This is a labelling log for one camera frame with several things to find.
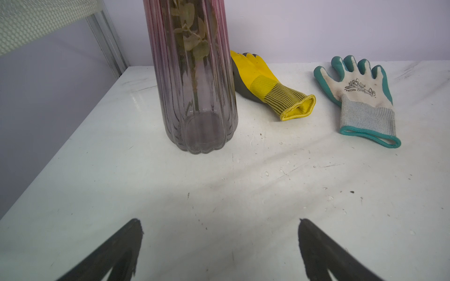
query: gardening glove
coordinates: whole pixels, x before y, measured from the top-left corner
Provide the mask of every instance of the gardening glove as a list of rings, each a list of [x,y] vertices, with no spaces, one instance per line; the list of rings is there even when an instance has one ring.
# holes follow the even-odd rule
[[[281,121],[306,117],[315,105],[315,96],[283,86],[260,56],[231,51],[236,91],[252,100],[262,101]]]
[[[331,78],[325,68],[314,70],[314,77],[328,97],[341,107],[340,133],[369,138],[388,147],[397,148],[395,113],[384,69],[377,65],[372,71],[368,60],[358,64],[353,56],[344,60],[334,57],[331,65],[340,81]]]

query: glove cuff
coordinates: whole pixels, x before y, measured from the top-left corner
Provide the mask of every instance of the glove cuff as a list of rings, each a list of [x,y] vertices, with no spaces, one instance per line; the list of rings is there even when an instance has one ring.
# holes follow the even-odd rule
[[[392,109],[354,102],[345,94],[341,96],[341,101],[341,134],[369,138],[388,148],[401,145],[400,139],[396,137],[395,113]]]
[[[265,76],[257,77],[250,91],[270,105],[281,121],[306,117],[315,105],[314,95],[306,96]]]

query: glove finger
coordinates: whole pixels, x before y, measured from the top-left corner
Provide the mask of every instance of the glove finger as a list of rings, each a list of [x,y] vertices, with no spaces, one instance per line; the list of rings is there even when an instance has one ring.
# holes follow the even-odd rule
[[[375,80],[378,83],[382,83],[384,95],[392,104],[394,104],[392,102],[392,96],[391,96],[391,92],[389,90],[389,86],[387,84],[387,76],[386,76],[386,72],[384,71],[384,68],[381,65],[375,66],[372,69],[372,76],[375,78]]]
[[[342,58],[337,57],[337,56],[334,57],[331,60],[331,66],[339,74],[340,81],[338,81],[338,82],[341,82],[342,80],[344,80],[345,71],[348,71],[348,69],[347,69],[347,66],[344,64],[344,61],[342,60]]]
[[[366,75],[369,77],[372,77],[372,73],[370,71],[370,62],[367,59],[362,59],[360,60],[360,62],[358,63],[358,69],[360,70],[360,73],[362,75]]]
[[[266,76],[267,78],[278,81],[277,77],[275,77],[275,75],[267,66],[267,63],[260,56],[251,53],[244,53],[243,55],[246,56],[246,58],[248,58],[248,60],[251,61],[257,67],[257,69],[259,70],[259,72],[261,72],[262,75]]]
[[[249,89],[252,82],[261,75],[261,73],[245,56],[231,51],[231,58],[236,64],[242,82],[244,82],[245,86]]]
[[[234,63],[234,60],[231,60],[231,68],[233,69],[234,89],[236,90],[236,92],[241,94],[244,98],[247,98],[254,102],[264,103],[257,96],[252,94],[250,92],[250,90],[247,88],[247,86],[244,84],[244,82],[242,81],[242,78],[239,74],[239,70],[238,70],[236,64]]]
[[[358,68],[355,57],[352,55],[348,55],[345,57],[344,65],[347,67],[347,70],[350,72],[353,72],[353,71],[355,71],[356,68]]]
[[[316,67],[314,70],[314,77],[318,81],[325,94],[327,94],[328,98],[331,99],[335,104],[341,106],[341,102],[339,101],[341,97],[334,96],[330,89],[330,87],[332,87],[333,84],[337,82],[330,77],[325,68],[321,66]]]

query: teal glove cuff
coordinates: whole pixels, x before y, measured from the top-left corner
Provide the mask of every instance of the teal glove cuff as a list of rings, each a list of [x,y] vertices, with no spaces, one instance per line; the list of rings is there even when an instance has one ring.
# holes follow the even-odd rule
[[[400,139],[396,137],[395,113],[392,109],[354,102],[345,94],[341,99],[341,134],[369,138],[387,148],[401,145]]]

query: glass vase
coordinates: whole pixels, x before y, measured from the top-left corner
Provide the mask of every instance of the glass vase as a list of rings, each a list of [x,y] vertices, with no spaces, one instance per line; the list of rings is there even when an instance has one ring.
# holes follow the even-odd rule
[[[223,0],[144,0],[162,116],[182,150],[222,148],[238,124]]]

